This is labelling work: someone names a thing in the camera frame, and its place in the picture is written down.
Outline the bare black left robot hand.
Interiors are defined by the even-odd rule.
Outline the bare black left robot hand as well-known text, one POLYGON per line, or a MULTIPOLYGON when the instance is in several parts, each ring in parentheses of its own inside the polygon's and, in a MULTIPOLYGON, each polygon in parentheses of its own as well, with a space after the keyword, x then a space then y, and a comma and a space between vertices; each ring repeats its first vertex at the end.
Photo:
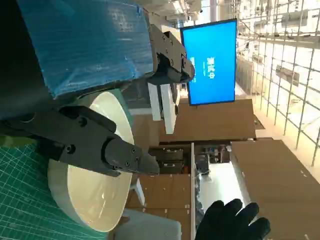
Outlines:
POLYGON ((75 101, 136 80, 181 84, 194 75, 184 46, 135 3, 0 3, 0 134, 38 140, 53 160, 111 177, 157 175, 154 157, 75 101))

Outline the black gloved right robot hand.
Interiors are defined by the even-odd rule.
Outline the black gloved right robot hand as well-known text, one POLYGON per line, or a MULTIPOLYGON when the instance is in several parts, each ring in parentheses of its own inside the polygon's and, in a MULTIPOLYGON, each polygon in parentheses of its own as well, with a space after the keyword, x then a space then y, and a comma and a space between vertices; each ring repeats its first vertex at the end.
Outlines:
POLYGON ((217 200, 206 210, 200 222, 196 240, 262 240, 271 231, 265 217, 255 219, 259 205, 251 202, 246 206, 235 198, 225 204, 217 200))

